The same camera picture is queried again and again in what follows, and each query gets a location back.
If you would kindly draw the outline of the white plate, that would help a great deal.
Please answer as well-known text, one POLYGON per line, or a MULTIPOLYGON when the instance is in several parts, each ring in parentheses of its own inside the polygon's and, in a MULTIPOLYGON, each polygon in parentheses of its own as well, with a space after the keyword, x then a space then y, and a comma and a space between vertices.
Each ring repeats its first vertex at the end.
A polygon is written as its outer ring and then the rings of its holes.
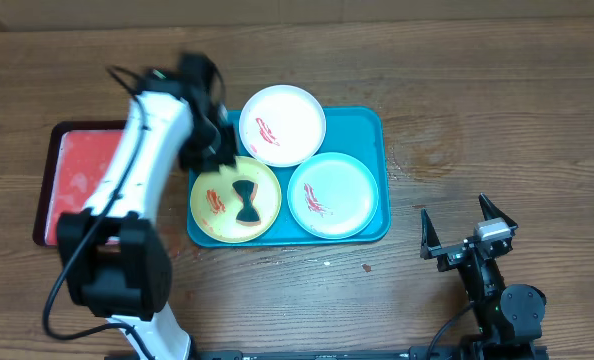
POLYGON ((292 167, 312 157, 327 130, 317 99, 292 85, 273 85, 255 93, 238 122, 246 151, 272 167, 292 167))

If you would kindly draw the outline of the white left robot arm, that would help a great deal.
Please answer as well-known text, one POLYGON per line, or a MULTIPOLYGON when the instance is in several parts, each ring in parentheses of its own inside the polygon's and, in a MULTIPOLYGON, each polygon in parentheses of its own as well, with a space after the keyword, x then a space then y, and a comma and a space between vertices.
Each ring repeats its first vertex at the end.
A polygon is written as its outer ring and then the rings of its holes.
POLYGON ((124 88, 131 98, 120 143, 96 190, 56 226, 63 269, 42 313, 47 336, 69 341, 117 329, 134 359, 197 359, 192 337, 168 303, 172 264, 156 230, 173 164, 201 174, 234 166, 237 143, 227 120, 225 84, 202 53, 183 53, 176 70, 150 68, 124 88), (73 334, 50 326, 57 294, 105 324, 73 334))

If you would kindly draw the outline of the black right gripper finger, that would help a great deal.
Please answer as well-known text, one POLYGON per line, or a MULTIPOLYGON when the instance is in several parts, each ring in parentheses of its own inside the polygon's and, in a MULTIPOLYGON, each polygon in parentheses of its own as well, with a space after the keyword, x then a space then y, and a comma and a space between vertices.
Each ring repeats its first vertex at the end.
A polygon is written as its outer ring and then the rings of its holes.
POLYGON ((484 193, 478 196, 480 208, 486 221, 500 218, 511 230, 516 230, 518 224, 501 211, 484 193))
POLYGON ((441 243, 426 209, 421 210, 421 227, 420 257, 422 259, 436 257, 441 249, 441 243))

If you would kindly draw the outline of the yellow-green plate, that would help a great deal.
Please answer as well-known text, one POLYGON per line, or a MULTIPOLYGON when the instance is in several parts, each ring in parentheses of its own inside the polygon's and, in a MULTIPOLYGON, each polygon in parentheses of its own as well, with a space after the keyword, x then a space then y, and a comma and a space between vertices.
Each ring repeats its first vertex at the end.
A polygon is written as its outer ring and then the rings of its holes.
POLYGON ((278 217, 282 204, 279 181, 274 172, 258 160, 237 156, 236 166, 222 165, 218 172, 199 175, 190 193, 191 215, 199 228, 210 238, 227 244, 253 240, 269 230, 278 217), (242 203, 232 183, 251 180, 258 184, 254 205, 261 223, 243 226, 236 222, 242 203))

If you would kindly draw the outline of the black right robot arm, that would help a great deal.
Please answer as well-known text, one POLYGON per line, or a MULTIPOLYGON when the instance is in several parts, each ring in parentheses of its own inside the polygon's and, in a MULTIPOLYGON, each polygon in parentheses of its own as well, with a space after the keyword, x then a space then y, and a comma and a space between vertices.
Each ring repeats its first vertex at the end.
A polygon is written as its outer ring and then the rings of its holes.
POLYGON ((542 336, 547 298, 527 284, 506 285, 496 259, 508 254, 518 224, 485 195, 478 197, 484 220, 462 243, 444 247, 426 210, 421 211, 421 249, 424 260, 435 259, 440 272, 457 270, 468 304, 449 319, 430 344, 410 350, 423 359, 546 359, 545 347, 534 341, 542 336), (442 336, 468 312, 479 332, 460 343, 438 345, 442 336))

